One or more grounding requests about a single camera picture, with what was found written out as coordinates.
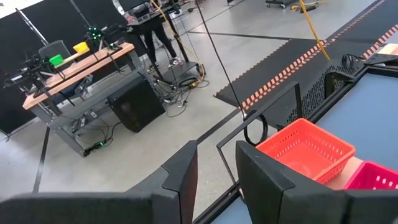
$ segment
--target green block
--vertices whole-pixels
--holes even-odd
[[[60,65],[60,64],[63,63],[63,58],[62,58],[61,55],[56,55],[56,56],[50,58],[49,62],[50,62],[52,65],[57,66],[57,65]]]

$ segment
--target black floor stripe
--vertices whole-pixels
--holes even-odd
[[[188,31],[190,34],[207,34],[206,32],[197,32],[197,31]],[[263,35],[249,35],[249,34],[229,34],[229,33],[217,33],[217,32],[210,32],[211,35],[226,35],[232,37],[249,37],[249,38],[260,38],[260,39],[270,39],[270,40],[291,40],[296,38],[289,38],[289,37],[270,37],[270,36],[263,36]]]
[[[42,174],[44,168],[44,159],[47,152],[47,144],[49,143],[50,128],[47,127],[44,136],[42,155],[40,156],[39,168],[37,169],[35,184],[33,186],[33,193],[39,192],[40,182],[42,181]]]
[[[227,115],[225,118],[223,118],[221,121],[219,121],[218,123],[216,123],[216,125],[214,125],[213,127],[211,127],[207,132],[205,132],[204,134],[202,134],[198,139],[197,139],[197,144],[199,145],[200,143],[202,143],[204,140],[206,140],[206,138],[208,138],[209,136],[211,136],[214,132],[216,132],[217,130],[220,129],[220,127],[222,127],[224,124],[226,124],[228,121],[230,121],[233,117],[235,117],[238,113],[240,112],[240,110],[238,108],[236,108],[234,111],[232,111],[229,115]]]
[[[205,22],[208,22],[208,21],[210,21],[210,20],[216,18],[217,16],[219,16],[219,15],[221,15],[222,13],[224,13],[224,12],[226,12],[226,11],[232,9],[233,7],[237,6],[238,4],[241,4],[241,3],[244,2],[244,1],[245,1],[245,0],[242,0],[242,1],[238,2],[238,3],[236,3],[235,5],[232,5],[231,7],[227,8],[227,9],[225,9],[225,10],[222,10],[221,12],[219,12],[219,13],[217,13],[216,15],[212,16],[211,18],[205,20]],[[191,30],[196,29],[197,27],[201,26],[202,24],[203,24],[203,21],[202,21],[199,25],[197,25],[197,26],[195,26],[194,28],[192,28],[192,29],[186,31],[186,32],[183,33],[183,34],[186,34],[187,32],[190,32]]]

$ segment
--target black pants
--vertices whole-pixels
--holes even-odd
[[[167,50],[170,52],[170,55],[172,57],[176,57],[177,54],[175,53],[172,43],[169,41],[169,38],[164,32],[163,26],[158,26],[153,31],[155,32],[157,38],[165,45]],[[144,34],[144,39],[149,52],[148,57],[156,62],[155,45],[154,40],[152,39],[152,31],[146,32]]]

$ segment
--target plastic basket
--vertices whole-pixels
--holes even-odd
[[[398,189],[398,172],[374,162],[362,162],[343,189]]]
[[[321,184],[343,171],[354,153],[353,145],[300,118],[257,148],[289,168]]]

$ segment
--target gray floor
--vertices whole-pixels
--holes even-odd
[[[310,12],[320,38],[324,39],[339,29],[372,1],[334,0],[322,3],[317,10]],[[227,7],[225,0],[206,0],[202,4],[211,32],[312,39],[303,14],[277,7],[266,8],[263,0],[244,0],[234,4],[233,7]],[[203,31],[197,10],[183,15],[181,19],[175,20],[180,33],[184,33],[184,29]],[[118,126],[112,145],[85,159],[51,134],[40,192],[125,191],[153,172],[188,140],[198,138],[234,110],[232,106],[213,97],[228,82],[209,38],[204,34],[189,34],[189,38],[198,58],[205,65],[207,80],[211,83],[206,88],[192,91],[187,110],[176,118],[164,114],[138,134]],[[231,79],[239,77],[284,43],[283,40],[225,35],[214,35],[213,39]],[[182,40],[191,47],[187,34],[182,35]],[[158,58],[161,66],[165,67],[167,57],[164,49],[158,50]],[[172,107],[169,113],[178,113],[178,110]],[[103,119],[109,124],[118,121],[113,114]],[[235,116],[199,145],[195,216],[231,186],[215,146],[241,123],[241,119],[240,114]],[[251,125],[249,130],[259,131],[259,124]],[[1,198],[32,191],[44,134],[45,125],[35,121],[13,135],[9,142],[0,142]],[[81,140],[92,141],[99,135],[96,131],[87,132]],[[225,147],[225,151],[228,162],[233,164],[233,142]]]

